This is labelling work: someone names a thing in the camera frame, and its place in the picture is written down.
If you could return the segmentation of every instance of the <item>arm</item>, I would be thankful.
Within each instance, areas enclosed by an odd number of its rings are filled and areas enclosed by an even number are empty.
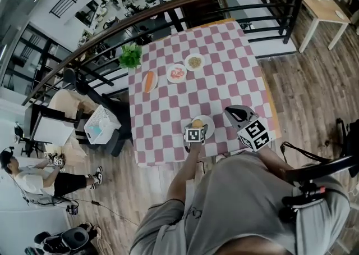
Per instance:
[[[259,158],[263,164],[268,168],[269,172],[276,177],[285,180],[284,172],[293,169],[292,166],[285,163],[274,151],[268,146],[263,147],[257,151]]]
[[[52,171],[51,174],[46,179],[43,179],[44,187],[50,187],[55,182],[55,179],[59,172],[60,172],[60,167],[56,166],[54,171]]]
[[[198,156],[201,151],[201,143],[192,143],[190,152],[187,156],[185,164],[182,166],[180,171],[172,180],[168,192],[167,199],[178,199],[182,202],[186,200],[186,181],[195,178],[196,175],[196,165]]]
[[[48,159],[45,159],[44,161],[40,162],[39,164],[35,165],[34,168],[37,168],[37,169],[44,169],[46,166],[49,165],[49,160]]]

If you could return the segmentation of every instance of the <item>white plate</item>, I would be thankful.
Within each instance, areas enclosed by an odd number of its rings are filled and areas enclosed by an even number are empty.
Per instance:
[[[145,92],[147,76],[148,76],[148,73],[145,75],[145,78],[144,78],[143,81],[142,81],[142,90],[143,90],[143,92]],[[155,88],[156,85],[157,85],[157,82],[158,82],[158,75],[157,75],[156,72],[153,72],[153,80],[152,80],[152,85],[151,85],[151,88],[150,88],[150,91],[149,91],[149,92],[151,92],[152,90],[154,90],[154,88]]]
[[[184,72],[183,77],[181,77],[179,79],[172,78],[171,77],[171,72],[174,69],[182,69],[183,72]],[[180,82],[184,81],[186,79],[186,75],[187,75],[187,69],[185,68],[184,65],[179,64],[179,63],[171,65],[167,70],[167,79],[168,79],[169,82],[172,82],[172,83],[180,83]]]
[[[193,68],[192,66],[190,66],[189,64],[189,60],[193,57],[198,57],[199,59],[201,59],[201,65],[197,68]],[[197,71],[197,70],[201,70],[201,68],[203,68],[204,66],[204,63],[205,63],[205,59],[204,59],[204,56],[199,54],[199,53],[193,53],[193,54],[190,54],[189,56],[186,57],[185,59],[185,67],[186,69],[188,69],[189,71]]]
[[[339,16],[341,19],[345,19],[344,15],[343,15],[340,11],[336,10],[335,13],[336,13],[337,16]]]
[[[197,117],[195,117],[192,122],[194,122],[195,120],[201,120],[203,122],[203,124],[207,124],[208,125],[208,129],[206,132],[206,139],[210,138],[213,133],[214,133],[214,122],[213,119],[207,115],[199,115]]]

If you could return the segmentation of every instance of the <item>white t-shirt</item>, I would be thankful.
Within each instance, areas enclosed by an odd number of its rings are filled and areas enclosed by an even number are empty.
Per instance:
[[[50,187],[44,187],[43,179],[46,179],[49,175],[50,172],[43,169],[23,167],[14,179],[26,192],[54,195],[54,183]]]

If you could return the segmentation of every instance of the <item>bread roll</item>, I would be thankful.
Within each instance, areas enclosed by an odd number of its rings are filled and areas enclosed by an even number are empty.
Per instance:
[[[202,122],[202,120],[200,120],[200,119],[196,119],[194,122],[192,122],[192,127],[193,128],[201,128],[201,127],[203,127],[203,122]]]

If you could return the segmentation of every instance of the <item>checkered tablecloth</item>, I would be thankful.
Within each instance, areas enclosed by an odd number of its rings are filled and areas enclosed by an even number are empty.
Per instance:
[[[205,57],[203,69],[188,71],[184,82],[170,83],[167,68],[183,64],[191,53]],[[158,85],[144,93],[142,81],[149,70],[157,73]],[[265,118],[275,138],[260,68],[235,21],[186,30],[143,46],[142,65],[129,71],[128,84],[135,157],[140,166],[184,161],[184,128],[198,115],[210,116],[215,124],[201,156],[239,150],[236,130],[223,113],[233,104],[250,106]]]

